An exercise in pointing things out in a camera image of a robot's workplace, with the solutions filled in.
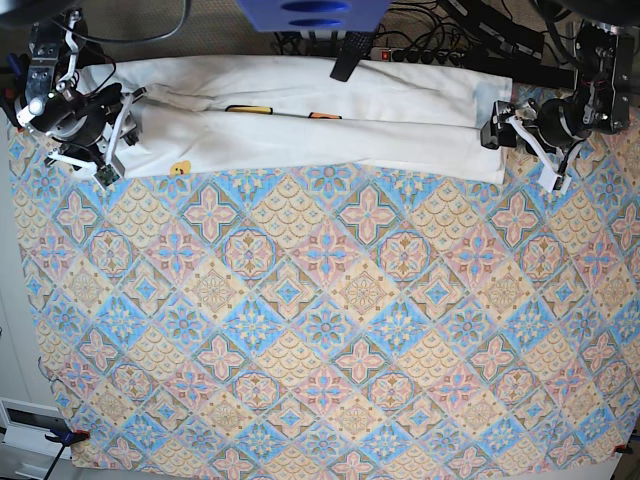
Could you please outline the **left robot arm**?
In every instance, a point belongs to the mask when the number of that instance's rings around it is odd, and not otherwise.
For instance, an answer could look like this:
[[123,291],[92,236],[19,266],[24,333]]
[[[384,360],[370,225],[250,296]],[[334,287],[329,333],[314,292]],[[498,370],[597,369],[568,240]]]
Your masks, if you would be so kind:
[[481,129],[481,145],[491,150],[516,147],[524,136],[510,123],[512,119],[552,154],[567,151],[594,132],[613,135],[627,129],[634,52],[635,38],[629,30],[583,24],[573,46],[573,59],[580,65],[573,93],[541,105],[532,99],[520,104],[495,102]]

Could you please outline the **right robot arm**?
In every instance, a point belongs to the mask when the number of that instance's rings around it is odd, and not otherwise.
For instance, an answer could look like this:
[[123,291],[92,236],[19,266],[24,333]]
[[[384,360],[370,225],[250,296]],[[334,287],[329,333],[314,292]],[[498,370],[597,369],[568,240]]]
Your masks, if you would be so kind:
[[62,21],[32,26],[29,65],[19,73],[24,89],[16,101],[17,124],[36,136],[49,164],[59,161],[92,174],[124,174],[116,155],[124,143],[135,145],[139,127],[132,106],[147,90],[125,92],[120,83],[102,83],[87,93],[79,90],[79,63],[89,42],[82,10],[64,11]]

